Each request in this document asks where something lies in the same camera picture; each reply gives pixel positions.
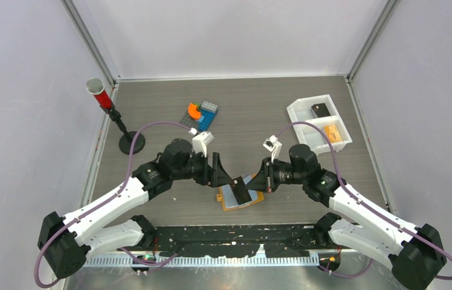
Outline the black credit card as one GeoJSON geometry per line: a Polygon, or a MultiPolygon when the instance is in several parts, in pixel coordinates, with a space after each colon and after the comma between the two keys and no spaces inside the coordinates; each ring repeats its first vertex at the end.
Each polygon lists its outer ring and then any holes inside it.
{"type": "Polygon", "coordinates": [[[238,205],[243,205],[252,201],[249,191],[245,188],[243,177],[237,177],[230,184],[233,196],[238,205]]]}
{"type": "Polygon", "coordinates": [[[330,117],[328,106],[326,103],[316,103],[311,106],[312,115],[314,118],[330,117]]]}

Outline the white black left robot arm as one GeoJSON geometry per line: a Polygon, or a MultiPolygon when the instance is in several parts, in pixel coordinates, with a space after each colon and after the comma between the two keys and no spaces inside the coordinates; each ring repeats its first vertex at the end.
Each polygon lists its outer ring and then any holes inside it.
{"type": "Polygon", "coordinates": [[[121,247],[150,249],[153,226],[144,216],[134,216],[118,226],[108,224],[123,213],[168,191],[175,181],[192,179],[212,188],[230,184],[216,152],[193,150],[187,140],[174,139],[164,151],[134,170],[125,182],[94,202],[60,216],[55,211],[42,221],[37,246],[57,279],[75,274],[94,255],[121,247]]]}

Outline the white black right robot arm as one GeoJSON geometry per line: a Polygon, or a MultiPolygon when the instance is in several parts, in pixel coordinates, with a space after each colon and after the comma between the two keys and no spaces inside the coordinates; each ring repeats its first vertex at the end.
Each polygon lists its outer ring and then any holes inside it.
{"type": "Polygon", "coordinates": [[[447,262],[435,227],[419,227],[366,199],[336,173],[321,168],[305,144],[289,149],[288,162],[264,158],[246,188],[270,193],[281,184],[300,185],[310,199],[332,210],[315,224],[318,245],[352,248],[386,266],[407,289],[427,289],[447,262]]]}

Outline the orange leather card holder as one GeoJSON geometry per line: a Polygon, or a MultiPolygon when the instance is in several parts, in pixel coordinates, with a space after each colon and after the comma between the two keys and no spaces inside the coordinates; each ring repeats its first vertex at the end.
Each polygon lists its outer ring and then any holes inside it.
{"type": "Polygon", "coordinates": [[[219,187],[216,200],[221,203],[223,211],[248,207],[264,200],[262,192],[247,190],[245,187],[253,177],[254,175],[240,176],[219,187]]]}

